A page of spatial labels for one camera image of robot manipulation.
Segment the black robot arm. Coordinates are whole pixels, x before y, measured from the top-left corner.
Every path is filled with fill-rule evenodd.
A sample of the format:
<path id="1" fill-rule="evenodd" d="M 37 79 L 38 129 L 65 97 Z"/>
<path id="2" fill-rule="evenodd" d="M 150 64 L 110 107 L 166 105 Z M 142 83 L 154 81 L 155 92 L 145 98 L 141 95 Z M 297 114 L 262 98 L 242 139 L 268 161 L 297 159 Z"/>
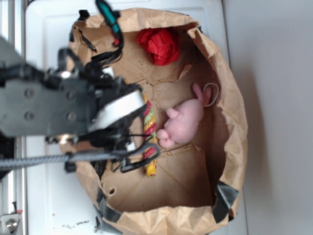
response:
<path id="1" fill-rule="evenodd" d="M 84 66 L 69 48 L 59 50 L 56 70 L 41 71 L 0 41 L 0 132 L 6 137 L 42 135 L 48 142 L 123 149 L 146 109 L 141 91 L 100 65 Z"/>

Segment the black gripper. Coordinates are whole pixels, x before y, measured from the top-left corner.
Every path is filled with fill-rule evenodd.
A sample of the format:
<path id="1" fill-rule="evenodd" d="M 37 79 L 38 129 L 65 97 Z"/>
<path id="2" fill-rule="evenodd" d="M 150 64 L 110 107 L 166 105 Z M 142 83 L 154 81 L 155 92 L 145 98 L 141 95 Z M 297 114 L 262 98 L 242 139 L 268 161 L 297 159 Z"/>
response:
<path id="1" fill-rule="evenodd" d="M 68 48 L 56 71 L 45 74 L 45 138 L 48 143 L 89 141 L 107 150 L 127 148 L 130 126 L 146 107 L 137 84 L 83 66 Z"/>

